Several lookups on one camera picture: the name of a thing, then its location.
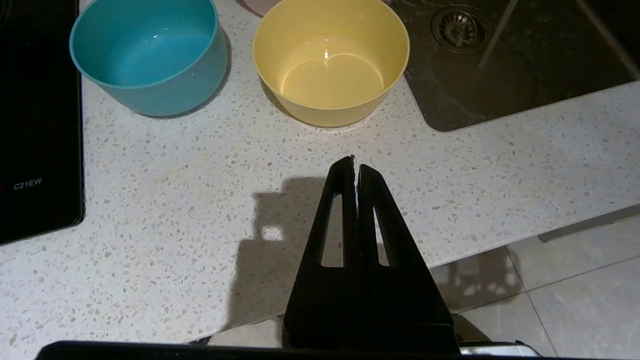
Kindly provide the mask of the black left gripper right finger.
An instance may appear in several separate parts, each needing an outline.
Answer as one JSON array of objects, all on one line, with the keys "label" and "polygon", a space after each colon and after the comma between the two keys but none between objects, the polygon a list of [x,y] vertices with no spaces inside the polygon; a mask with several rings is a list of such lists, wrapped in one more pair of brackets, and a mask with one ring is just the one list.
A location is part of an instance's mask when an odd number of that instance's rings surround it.
[{"label": "black left gripper right finger", "polygon": [[393,353],[459,353],[454,321],[386,181],[359,167],[358,234],[364,326],[375,348]]}]

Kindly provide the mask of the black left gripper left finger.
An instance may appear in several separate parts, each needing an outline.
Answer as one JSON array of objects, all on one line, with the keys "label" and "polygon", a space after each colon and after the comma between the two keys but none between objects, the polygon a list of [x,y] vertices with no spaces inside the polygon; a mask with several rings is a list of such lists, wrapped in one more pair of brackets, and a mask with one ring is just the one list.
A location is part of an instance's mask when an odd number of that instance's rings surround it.
[{"label": "black left gripper left finger", "polygon": [[[342,198],[340,268],[322,265],[336,197]],[[363,351],[364,242],[351,156],[330,166],[283,318],[294,349]]]}]

